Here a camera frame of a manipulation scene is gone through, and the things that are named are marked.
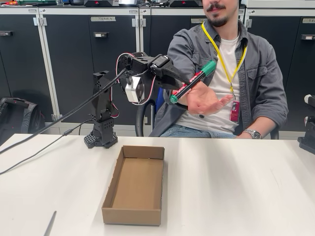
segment man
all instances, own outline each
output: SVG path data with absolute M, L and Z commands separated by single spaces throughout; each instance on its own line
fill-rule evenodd
M 174 35 L 168 56 L 190 79 L 209 61 L 217 67 L 185 94 L 188 111 L 166 103 L 151 137 L 261 139 L 281 127 L 288 113 L 273 47 L 238 21 L 239 0 L 203 0 L 208 20 Z

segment robotic arm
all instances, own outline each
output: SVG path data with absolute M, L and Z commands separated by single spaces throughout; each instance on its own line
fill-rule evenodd
M 94 94 L 113 83 L 106 78 L 107 73 L 102 71 L 94 74 Z M 116 80 L 121 84 L 128 101 L 137 105 L 150 99 L 154 84 L 172 90 L 180 89 L 183 83 L 190 84 L 173 66 L 171 59 L 163 55 L 149 57 L 145 53 L 124 54 L 117 62 L 117 73 L 121 75 Z M 88 148 L 110 148 L 118 141 L 113 132 L 113 118 L 118 116 L 118 110 L 112 101 L 111 86 L 92 101 L 91 108 L 94 126 L 84 142 Z
M 304 101 L 315 109 L 315 96 L 307 95 Z M 299 137 L 300 148 L 315 154 L 315 117 L 305 117 L 305 136 Z

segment cabinet door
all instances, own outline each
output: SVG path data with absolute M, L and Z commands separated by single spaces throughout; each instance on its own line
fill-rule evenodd
M 304 102 L 305 95 L 315 94 L 315 40 L 301 39 L 303 34 L 315 36 L 315 24 L 303 23 L 304 18 L 300 20 L 286 86 L 289 114 L 284 129 L 288 131 L 305 131 L 304 118 L 315 116 L 315 109 Z
M 243 17 L 244 17 L 244 15 L 239 15 L 238 19 L 243 22 L 243 20 L 244 20 Z M 202 22 L 205 21 L 206 19 L 207 19 L 207 17 L 205 15 L 203 15 L 203 16 L 191 16 L 190 28 L 202 24 Z
M 87 15 L 45 15 L 46 35 L 54 75 L 59 112 L 65 115 L 93 94 L 93 60 Z M 91 107 L 64 122 L 80 123 Z
M 182 29 L 190 29 L 190 16 L 144 16 L 143 28 L 144 52 L 155 57 L 167 54 L 174 34 Z
M 33 17 L 0 15 L 0 30 L 13 31 L 12 36 L 0 36 L 0 52 L 11 95 L 38 104 L 45 120 L 50 122 L 53 108 Z
M 0 53 L 0 100 L 3 97 L 10 97 L 10 90 L 9 90 L 9 85 L 8 81 L 6 80 L 6 75 L 4 71 L 4 66 L 2 63 L 2 57 Z
M 248 32 L 267 39 L 274 47 L 285 88 L 300 17 L 250 16 L 250 19 L 252 27 L 248 28 Z
M 118 56 L 136 52 L 136 28 L 132 27 L 134 16 L 115 16 L 110 18 L 111 21 L 95 21 L 95 17 L 89 16 L 94 72 L 108 70 L 107 78 L 113 79 Z M 95 32 L 107 33 L 107 37 L 95 37 Z M 137 106 L 128 102 L 119 85 L 113 87 L 113 101 L 119 110 L 115 125 L 135 125 Z

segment yellow lanyard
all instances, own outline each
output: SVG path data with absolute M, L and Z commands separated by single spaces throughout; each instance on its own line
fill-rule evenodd
M 230 77 L 229 77 L 229 75 L 228 75 L 228 73 L 227 73 L 227 70 L 226 70 L 226 68 L 225 68 L 225 64 L 224 64 L 223 58 L 222 58 L 222 56 L 221 56 L 221 53 L 220 53 L 220 51 L 219 51 L 219 49 L 218 49 L 216 43 L 213 41 L 212 37 L 211 37 L 211 36 L 209 35 L 209 33 L 207 32 L 207 30 L 206 30 L 206 28 L 205 28 L 205 26 L 204 26 L 204 23 L 201 25 L 201 27 L 202 27 L 203 31 L 205 32 L 205 34 L 207 35 L 207 37 L 210 39 L 212 45 L 213 45 L 214 48 L 216 49 L 216 52 L 218 53 L 218 56 L 219 56 L 219 59 L 220 59 L 220 61 L 221 61 L 222 66 L 223 66 L 223 69 L 224 69 L 224 71 L 225 71 L 227 80 L 229 81 L 229 83 L 230 83 L 230 85 L 231 85 L 230 90 L 231 90 L 231 92 L 233 93 L 233 96 L 234 96 L 234 99 L 235 99 L 235 94 L 234 94 L 234 90 L 233 90 L 233 86 L 232 86 L 232 80 L 233 80 L 233 78 L 234 78 L 236 72 L 238 72 L 238 70 L 240 69 L 240 67 L 241 67 L 241 65 L 242 65 L 242 63 L 243 63 L 243 61 L 244 61 L 244 59 L 245 59 L 245 55 L 246 55 L 246 51 L 247 51 L 247 46 L 245 46 L 244 51 L 243 51 L 242 58 L 241 58 L 240 62 L 238 63 L 238 66 L 235 68 L 235 70 L 234 70 L 234 72 L 233 72 L 233 75 L 232 75 L 232 77 L 231 77 L 231 79 L 230 79 Z

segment silver watch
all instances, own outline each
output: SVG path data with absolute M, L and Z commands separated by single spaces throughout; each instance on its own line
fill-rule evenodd
M 246 129 L 243 132 L 249 133 L 252 136 L 252 139 L 262 139 L 261 134 L 253 129 Z

